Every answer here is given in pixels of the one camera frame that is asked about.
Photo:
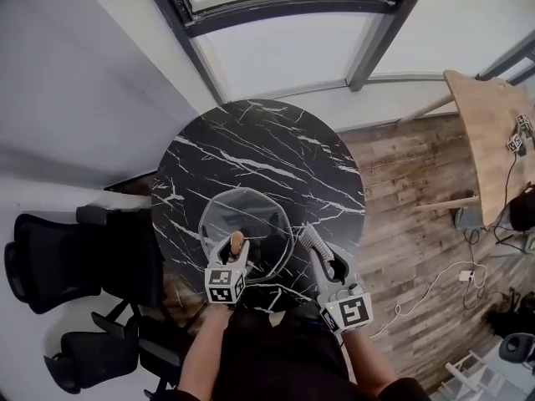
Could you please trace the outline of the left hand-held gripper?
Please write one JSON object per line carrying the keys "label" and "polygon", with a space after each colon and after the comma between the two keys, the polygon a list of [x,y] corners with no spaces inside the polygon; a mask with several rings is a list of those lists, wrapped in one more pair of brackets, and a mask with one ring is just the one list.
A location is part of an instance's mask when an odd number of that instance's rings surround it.
{"label": "left hand-held gripper", "polygon": [[233,243],[235,261],[227,264],[231,255],[231,237],[219,241],[210,251],[205,270],[205,289],[210,304],[236,304],[246,286],[248,240]]}

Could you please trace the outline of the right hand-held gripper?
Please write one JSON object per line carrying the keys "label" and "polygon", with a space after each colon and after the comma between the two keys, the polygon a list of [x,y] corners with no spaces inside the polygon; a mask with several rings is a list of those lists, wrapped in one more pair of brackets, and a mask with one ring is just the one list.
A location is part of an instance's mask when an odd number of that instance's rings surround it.
{"label": "right hand-held gripper", "polygon": [[360,284],[353,282],[331,292],[333,284],[344,285],[353,278],[350,262],[335,252],[332,258],[324,258],[315,247],[309,250],[309,255],[317,282],[319,314],[328,329],[343,333],[371,323],[371,296]]}

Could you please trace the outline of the clear glass plate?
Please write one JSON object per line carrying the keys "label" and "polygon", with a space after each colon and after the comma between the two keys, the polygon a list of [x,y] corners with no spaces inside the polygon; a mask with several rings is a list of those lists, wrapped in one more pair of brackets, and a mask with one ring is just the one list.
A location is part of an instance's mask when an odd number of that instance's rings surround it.
{"label": "clear glass plate", "polygon": [[295,241],[284,209],[267,195],[239,187],[212,197],[198,226],[202,249],[211,249],[239,231],[250,242],[246,284],[273,279],[288,263]]}

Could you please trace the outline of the person's left forearm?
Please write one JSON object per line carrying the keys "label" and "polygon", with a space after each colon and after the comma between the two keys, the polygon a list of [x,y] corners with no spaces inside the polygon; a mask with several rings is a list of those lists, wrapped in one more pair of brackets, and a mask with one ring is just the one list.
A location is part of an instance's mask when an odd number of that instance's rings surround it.
{"label": "person's left forearm", "polygon": [[212,304],[191,345],[181,371],[180,391],[199,401],[210,401],[219,373],[222,342],[232,311],[223,304]]}

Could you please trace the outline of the person's right forearm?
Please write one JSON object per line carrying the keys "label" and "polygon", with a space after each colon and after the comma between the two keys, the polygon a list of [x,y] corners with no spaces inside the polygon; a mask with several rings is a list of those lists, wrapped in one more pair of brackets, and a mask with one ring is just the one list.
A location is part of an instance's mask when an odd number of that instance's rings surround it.
{"label": "person's right forearm", "polygon": [[378,398],[385,388],[397,380],[395,370],[367,334],[361,330],[344,332],[342,341],[356,383],[363,391]]}

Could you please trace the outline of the black device blue screen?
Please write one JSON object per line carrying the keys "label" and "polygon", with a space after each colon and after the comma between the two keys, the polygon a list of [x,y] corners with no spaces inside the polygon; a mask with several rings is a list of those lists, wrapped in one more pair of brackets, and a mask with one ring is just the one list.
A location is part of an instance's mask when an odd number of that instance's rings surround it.
{"label": "black device blue screen", "polygon": [[331,332],[329,325],[320,315],[306,315],[301,316],[299,319],[304,327],[314,328],[318,331]]}

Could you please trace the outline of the person's black clothed torso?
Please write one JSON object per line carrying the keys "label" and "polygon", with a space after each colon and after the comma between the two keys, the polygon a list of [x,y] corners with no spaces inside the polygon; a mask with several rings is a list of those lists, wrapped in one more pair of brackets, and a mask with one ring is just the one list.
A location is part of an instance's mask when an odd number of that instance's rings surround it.
{"label": "person's black clothed torso", "polygon": [[[431,401],[413,378],[400,378],[378,398],[363,391],[341,337],[304,327],[287,312],[273,326],[264,312],[232,312],[210,401]],[[167,401],[199,401],[176,388]]]}

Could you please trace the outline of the round black marble table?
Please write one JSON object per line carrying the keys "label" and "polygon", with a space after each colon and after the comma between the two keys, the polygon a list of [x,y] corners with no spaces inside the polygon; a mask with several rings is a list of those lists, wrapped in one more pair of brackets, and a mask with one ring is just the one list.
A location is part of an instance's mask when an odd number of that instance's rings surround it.
{"label": "round black marble table", "polygon": [[172,140],[152,188],[156,239],[191,292],[206,292],[201,215],[212,197],[239,187],[276,201],[295,241],[280,273],[264,283],[246,284],[241,306],[283,312],[314,298],[313,269],[297,242],[305,226],[314,227],[344,258],[355,256],[364,225],[364,187],[341,138],[321,119],[291,104],[231,102],[200,115]]}

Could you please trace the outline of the black mesh office chair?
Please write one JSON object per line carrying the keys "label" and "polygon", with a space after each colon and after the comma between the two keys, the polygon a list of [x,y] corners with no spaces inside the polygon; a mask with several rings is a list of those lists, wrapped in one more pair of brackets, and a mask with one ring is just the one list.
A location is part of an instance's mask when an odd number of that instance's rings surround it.
{"label": "black mesh office chair", "polygon": [[163,322],[158,321],[141,314],[136,306],[127,322],[120,324],[117,318],[125,308],[122,302],[106,316],[94,312],[92,319],[100,328],[98,332],[67,332],[61,337],[60,351],[43,358],[63,391],[78,394],[133,373],[139,366],[159,378],[155,391],[144,391],[150,401],[179,383],[193,337],[169,315]]}
{"label": "black mesh office chair", "polygon": [[4,263],[13,295],[36,314],[106,292],[156,308],[163,301],[163,256],[150,210],[82,206],[76,223],[19,215]]}

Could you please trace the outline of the grey round device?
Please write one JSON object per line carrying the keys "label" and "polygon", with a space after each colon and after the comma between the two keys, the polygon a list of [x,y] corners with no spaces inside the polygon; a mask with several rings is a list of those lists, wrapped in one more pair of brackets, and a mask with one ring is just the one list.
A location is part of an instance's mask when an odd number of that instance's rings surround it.
{"label": "grey round device", "polygon": [[535,335],[525,332],[507,335],[499,346],[498,355],[509,363],[525,363],[535,367]]}

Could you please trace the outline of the light wooden desk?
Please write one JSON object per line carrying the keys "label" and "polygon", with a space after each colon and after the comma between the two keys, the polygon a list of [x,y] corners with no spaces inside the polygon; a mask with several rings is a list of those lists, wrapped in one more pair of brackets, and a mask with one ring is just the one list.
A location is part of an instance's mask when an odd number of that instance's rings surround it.
{"label": "light wooden desk", "polygon": [[475,166],[478,195],[465,199],[469,206],[481,208],[484,226],[491,225],[506,203],[518,196],[528,184],[535,185],[535,149],[514,158],[507,140],[517,127],[517,116],[526,114],[535,129],[535,101],[524,86],[512,86],[503,79],[479,81],[454,70],[443,77],[449,94],[401,119],[420,118],[453,102],[466,131]]}

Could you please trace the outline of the spare hand-held gripper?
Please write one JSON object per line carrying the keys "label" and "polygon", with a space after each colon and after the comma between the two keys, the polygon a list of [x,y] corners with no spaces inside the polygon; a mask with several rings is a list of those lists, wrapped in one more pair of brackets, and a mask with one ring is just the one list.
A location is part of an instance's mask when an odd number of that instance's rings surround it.
{"label": "spare hand-held gripper", "polygon": [[515,155],[524,156],[527,151],[519,134],[513,134],[507,140],[507,148]]}
{"label": "spare hand-held gripper", "polygon": [[535,131],[533,130],[531,120],[526,114],[519,114],[517,116],[517,133],[535,138]]}

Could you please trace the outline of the black window frame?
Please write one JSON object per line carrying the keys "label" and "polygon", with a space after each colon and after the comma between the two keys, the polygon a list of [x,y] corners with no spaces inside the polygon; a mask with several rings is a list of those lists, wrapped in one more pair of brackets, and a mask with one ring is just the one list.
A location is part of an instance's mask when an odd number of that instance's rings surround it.
{"label": "black window frame", "polygon": [[419,0],[222,0],[195,9],[193,0],[153,0],[178,43],[217,104],[227,101],[222,86],[208,68],[194,38],[225,28],[273,18],[316,13],[358,13],[372,16],[364,47],[344,78],[353,92],[369,80]]}

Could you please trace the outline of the grey side window frame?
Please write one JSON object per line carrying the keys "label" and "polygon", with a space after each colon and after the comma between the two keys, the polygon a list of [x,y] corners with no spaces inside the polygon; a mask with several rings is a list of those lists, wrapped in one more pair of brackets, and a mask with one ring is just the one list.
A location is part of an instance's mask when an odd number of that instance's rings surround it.
{"label": "grey side window frame", "polygon": [[477,74],[475,79],[479,81],[487,81],[497,78],[524,59],[527,59],[530,62],[530,65],[507,80],[512,86],[517,86],[525,80],[535,76],[535,29],[519,43],[506,51],[487,69],[484,69]]}

